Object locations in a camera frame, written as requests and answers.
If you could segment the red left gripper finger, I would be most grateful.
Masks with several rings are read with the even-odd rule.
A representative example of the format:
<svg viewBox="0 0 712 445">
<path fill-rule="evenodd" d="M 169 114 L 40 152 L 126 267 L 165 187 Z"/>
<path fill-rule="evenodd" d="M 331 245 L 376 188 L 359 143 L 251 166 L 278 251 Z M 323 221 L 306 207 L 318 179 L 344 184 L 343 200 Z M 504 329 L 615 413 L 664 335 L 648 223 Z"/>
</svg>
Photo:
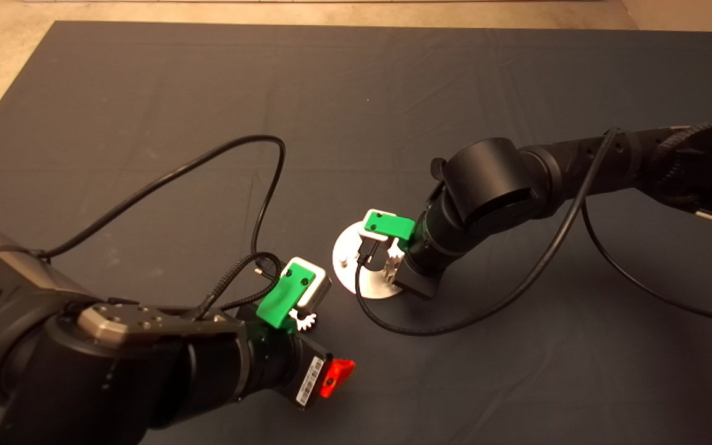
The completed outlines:
<svg viewBox="0 0 712 445">
<path fill-rule="evenodd" d="M 350 377 L 356 367 L 353 360 L 331 360 L 320 386 L 320 397 L 330 398 L 333 392 Z"/>
</svg>

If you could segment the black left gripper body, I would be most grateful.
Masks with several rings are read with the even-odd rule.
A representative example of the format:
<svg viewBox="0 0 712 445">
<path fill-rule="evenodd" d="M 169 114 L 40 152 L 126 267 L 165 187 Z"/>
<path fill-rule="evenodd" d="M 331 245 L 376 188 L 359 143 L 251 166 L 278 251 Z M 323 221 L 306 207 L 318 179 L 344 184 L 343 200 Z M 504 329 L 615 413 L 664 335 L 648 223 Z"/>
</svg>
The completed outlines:
<svg viewBox="0 0 712 445">
<path fill-rule="evenodd" d="M 325 372 L 333 353 L 306 336 L 288 336 L 268 355 L 265 388 L 277 392 L 298 409 L 308 409 L 320 398 Z"/>
</svg>

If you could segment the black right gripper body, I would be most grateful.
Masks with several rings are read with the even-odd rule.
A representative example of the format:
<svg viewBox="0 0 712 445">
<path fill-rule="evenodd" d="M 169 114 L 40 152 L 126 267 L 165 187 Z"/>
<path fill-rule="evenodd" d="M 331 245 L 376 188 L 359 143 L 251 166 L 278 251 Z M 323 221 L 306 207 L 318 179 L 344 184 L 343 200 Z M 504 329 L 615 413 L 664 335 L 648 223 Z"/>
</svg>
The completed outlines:
<svg viewBox="0 0 712 445">
<path fill-rule="evenodd" d="M 456 257 L 426 239 L 413 240 L 394 276 L 394 284 L 423 299 L 432 299 Z"/>
</svg>

